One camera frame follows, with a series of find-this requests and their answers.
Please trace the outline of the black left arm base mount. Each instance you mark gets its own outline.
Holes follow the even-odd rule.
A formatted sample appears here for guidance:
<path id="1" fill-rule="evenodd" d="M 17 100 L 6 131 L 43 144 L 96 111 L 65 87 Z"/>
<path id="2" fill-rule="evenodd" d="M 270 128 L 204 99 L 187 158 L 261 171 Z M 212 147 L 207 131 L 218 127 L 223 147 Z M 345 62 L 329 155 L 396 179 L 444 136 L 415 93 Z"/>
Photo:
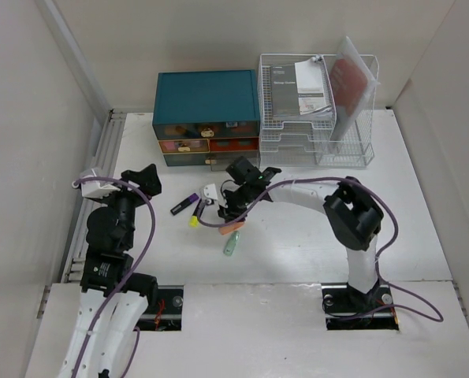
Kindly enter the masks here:
<path id="1" fill-rule="evenodd" d="M 160 285 L 154 276 L 135 273 L 137 287 L 143 285 L 148 307 L 136 326 L 142 332 L 178 332 L 182 326 L 184 287 Z"/>

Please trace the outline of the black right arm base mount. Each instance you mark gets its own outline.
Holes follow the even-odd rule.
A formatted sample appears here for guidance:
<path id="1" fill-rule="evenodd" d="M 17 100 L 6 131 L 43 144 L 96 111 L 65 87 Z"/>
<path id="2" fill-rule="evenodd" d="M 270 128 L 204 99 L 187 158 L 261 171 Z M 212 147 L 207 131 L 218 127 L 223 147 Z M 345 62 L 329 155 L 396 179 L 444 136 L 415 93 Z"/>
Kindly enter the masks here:
<path id="1" fill-rule="evenodd" d="M 322 285 L 322 309 L 328 331 L 390 330 L 398 331 L 398 319 L 391 290 L 376 283 L 367 294 L 347 283 Z"/>

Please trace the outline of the teal drawer organizer box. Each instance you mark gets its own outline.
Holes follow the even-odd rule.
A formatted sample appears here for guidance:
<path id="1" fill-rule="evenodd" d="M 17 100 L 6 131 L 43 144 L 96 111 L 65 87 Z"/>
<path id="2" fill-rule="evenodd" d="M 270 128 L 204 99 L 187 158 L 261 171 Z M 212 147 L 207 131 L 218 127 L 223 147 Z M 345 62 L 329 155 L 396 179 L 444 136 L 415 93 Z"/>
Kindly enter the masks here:
<path id="1" fill-rule="evenodd" d="M 252 69 L 158 74 L 152 128 L 169 167 L 258 166 L 260 121 Z"/>

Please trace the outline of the grey Canon setup guide booklet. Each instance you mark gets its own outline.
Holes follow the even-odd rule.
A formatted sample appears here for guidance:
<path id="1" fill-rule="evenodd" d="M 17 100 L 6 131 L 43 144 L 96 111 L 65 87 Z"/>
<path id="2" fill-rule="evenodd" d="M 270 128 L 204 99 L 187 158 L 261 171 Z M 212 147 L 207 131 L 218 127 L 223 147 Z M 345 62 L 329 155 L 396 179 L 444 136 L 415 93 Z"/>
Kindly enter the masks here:
<path id="1" fill-rule="evenodd" d="M 332 113 L 322 68 L 320 55 L 270 66 L 272 113 L 276 118 L 314 120 Z"/>

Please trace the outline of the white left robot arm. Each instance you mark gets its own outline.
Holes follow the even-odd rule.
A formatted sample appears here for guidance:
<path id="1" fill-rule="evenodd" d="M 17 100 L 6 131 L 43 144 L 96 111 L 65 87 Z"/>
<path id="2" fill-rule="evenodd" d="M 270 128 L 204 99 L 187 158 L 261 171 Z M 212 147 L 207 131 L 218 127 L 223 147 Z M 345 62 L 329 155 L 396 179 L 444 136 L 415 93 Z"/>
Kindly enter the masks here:
<path id="1" fill-rule="evenodd" d="M 133 258 L 136 209 L 152 207 L 162 191 L 154 164 L 114 179 L 89 169 L 74 182 L 83 198 L 99 203 L 87 218 L 87 253 L 80 304 L 60 377 L 124 377 L 140 339 L 137 323 L 158 303 L 154 276 L 137 273 Z"/>

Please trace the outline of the orange translucent capsule tube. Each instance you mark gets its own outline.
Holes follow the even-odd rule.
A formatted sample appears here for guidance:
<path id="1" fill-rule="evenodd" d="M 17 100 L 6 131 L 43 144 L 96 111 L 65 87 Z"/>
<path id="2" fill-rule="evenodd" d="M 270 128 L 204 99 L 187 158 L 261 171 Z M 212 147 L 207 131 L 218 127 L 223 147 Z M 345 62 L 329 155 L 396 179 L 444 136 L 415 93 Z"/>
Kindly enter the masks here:
<path id="1" fill-rule="evenodd" d="M 244 226 L 244 221 L 239 221 L 239 222 L 236 222 L 236 223 L 232 223 L 230 225 L 220 227 L 218 229 L 218 231 L 221 235 L 228 235 L 232 232 L 237 231 L 238 229 L 240 229 L 243 226 Z"/>

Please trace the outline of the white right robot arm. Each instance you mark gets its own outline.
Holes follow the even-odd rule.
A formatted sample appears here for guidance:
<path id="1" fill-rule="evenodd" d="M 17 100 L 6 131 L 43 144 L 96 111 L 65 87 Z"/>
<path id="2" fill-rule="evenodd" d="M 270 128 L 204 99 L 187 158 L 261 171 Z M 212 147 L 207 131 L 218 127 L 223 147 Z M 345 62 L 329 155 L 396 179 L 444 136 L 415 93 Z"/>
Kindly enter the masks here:
<path id="1" fill-rule="evenodd" d="M 222 190 L 225 204 L 218 216 L 223 226 L 245 222 L 248 209 L 261 201 L 283 202 L 315 210 L 326 216 L 337 241 L 348 259 L 348 304 L 364 310 L 376 299 L 378 284 L 375 268 L 377 235 L 384 213 L 367 190 L 354 177 L 283 180 L 271 183 L 280 169 L 256 168 L 247 158 L 239 157 L 227 168 L 237 189 Z"/>

